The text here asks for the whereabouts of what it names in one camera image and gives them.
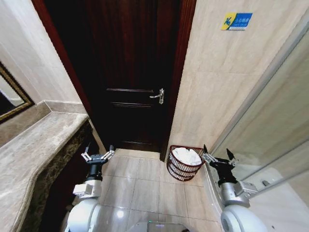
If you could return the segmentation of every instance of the sign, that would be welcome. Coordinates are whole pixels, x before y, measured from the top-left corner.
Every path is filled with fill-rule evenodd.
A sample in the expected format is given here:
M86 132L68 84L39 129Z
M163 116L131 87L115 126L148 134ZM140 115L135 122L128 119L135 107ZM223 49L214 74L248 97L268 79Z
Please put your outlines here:
M227 13L221 30L245 30L252 13Z

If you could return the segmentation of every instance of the marble countertop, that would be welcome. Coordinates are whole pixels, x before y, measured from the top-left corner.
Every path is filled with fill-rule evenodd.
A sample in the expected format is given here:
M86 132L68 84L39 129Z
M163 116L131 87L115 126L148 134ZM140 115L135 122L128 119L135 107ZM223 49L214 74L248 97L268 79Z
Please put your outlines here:
M51 112L0 148L1 231L18 228L38 175L87 119L84 114Z

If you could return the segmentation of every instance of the door handle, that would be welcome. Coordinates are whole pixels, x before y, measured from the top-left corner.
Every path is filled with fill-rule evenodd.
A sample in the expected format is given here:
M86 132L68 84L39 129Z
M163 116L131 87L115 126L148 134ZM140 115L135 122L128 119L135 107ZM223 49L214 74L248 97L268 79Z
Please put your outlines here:
M161 88L160 89L160 94L159 95L155 95L155 96L149 96L150 98L159 98L159 103L163 104L164 102L164 89Z

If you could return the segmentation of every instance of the wire basket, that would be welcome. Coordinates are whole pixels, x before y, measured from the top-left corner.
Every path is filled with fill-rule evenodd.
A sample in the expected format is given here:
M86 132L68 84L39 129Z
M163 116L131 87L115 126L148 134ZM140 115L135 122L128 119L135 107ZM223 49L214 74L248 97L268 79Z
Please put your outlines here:
M200 158L203 155L203 149L198 147L177 146L177 145L172 145L169 148L169 158L166 163L168 172L177 180L181 181L191 180L198 172L198 170L202 167L202 165L205 163L205 161L201 158L202 163L199 165L188 165L182 163L172 153L172 150L178 147L184 147L188 150L192 149L199 155Z

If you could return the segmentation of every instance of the floor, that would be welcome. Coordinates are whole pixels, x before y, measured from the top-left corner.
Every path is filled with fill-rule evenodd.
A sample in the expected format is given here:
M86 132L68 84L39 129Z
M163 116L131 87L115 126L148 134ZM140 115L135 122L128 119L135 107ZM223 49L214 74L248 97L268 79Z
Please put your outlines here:
M197 232L221 232L202 169L191 181L181 182L168 173L166 163L124 152L102 168L102 231L125 232L139 221L153 220L190 224Z

